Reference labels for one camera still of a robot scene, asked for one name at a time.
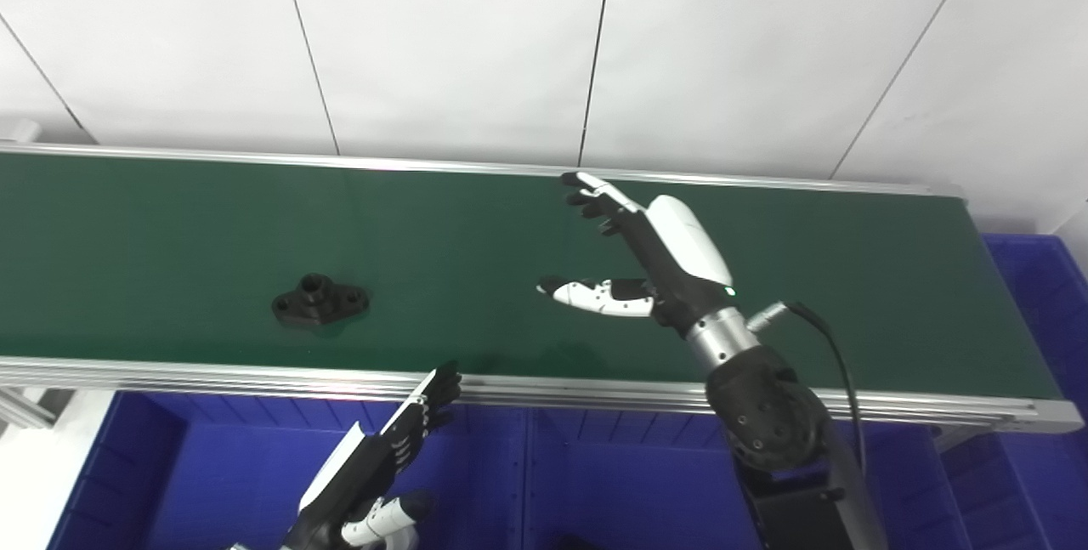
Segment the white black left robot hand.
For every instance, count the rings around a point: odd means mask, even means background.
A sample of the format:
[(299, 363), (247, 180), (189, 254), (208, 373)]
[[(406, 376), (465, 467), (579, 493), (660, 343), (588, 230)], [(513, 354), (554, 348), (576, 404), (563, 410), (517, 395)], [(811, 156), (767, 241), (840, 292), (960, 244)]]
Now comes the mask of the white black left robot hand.
[(425, 489), (391, 496), (428, 435), (452, 421), (462, 391), (452, 360), (432, 368), (375, 434), (358, 423), (343, 434), (302, 493), (283, 549), (416, 549), (416, 526), (433, 511)]

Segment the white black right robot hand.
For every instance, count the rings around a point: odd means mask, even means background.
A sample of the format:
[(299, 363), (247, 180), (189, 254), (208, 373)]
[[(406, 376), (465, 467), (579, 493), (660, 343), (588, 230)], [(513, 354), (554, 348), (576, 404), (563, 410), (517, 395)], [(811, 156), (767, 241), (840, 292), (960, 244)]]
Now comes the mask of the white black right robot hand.
[(654, 318), (687, 337), (698, 326), (738, 316), (734, 280), (698, 218), (673, 196), (642, 207), (617, 186), (588, 172), (567, 172), (567, 202), (583, 217), (603, 218), (599, 232), (622, 237), (642, 278), (588, 282), (544, 276), (539, 293), (602, 316)]

